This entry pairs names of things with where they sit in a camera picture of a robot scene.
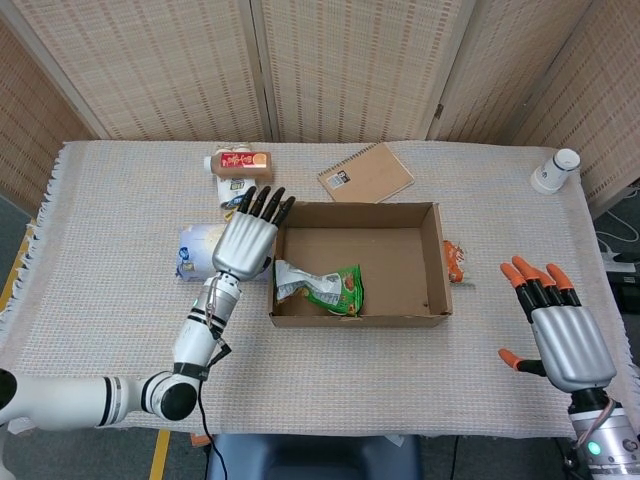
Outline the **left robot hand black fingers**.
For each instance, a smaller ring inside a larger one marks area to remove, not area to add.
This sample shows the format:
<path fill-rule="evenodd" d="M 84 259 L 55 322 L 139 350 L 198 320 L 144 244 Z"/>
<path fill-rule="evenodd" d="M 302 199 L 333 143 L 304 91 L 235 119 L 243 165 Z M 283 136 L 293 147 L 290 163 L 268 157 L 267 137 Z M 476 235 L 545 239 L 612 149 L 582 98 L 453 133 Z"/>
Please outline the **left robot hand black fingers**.
<path fill-rule="evenodd" d="M 260 191 L 249 188 L 214 248 L 216 272 L 248 281 L 266 268 L 279 228 L 296 200 L 294 196 L 284 200 L 285 192 L 284 187 L 274 193 L 270 186 Z"/>

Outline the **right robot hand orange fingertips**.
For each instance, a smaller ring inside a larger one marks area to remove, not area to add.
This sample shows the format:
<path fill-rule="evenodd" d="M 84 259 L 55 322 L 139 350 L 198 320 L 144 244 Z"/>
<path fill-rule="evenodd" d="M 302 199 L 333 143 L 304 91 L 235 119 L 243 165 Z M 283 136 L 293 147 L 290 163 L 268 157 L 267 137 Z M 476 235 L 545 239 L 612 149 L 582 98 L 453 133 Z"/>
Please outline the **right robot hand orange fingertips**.
<path fill-rule="evenodd" d="M 617 374 L 601 331 L 567 274 L 555 264 L 544 271 L 514 256 L 500 265 L 531 328 L 540 358 L 524 359 L 506 348 L 501 360 L 515 371 L 545 377 L 573 394 L 602 390 Z"/>

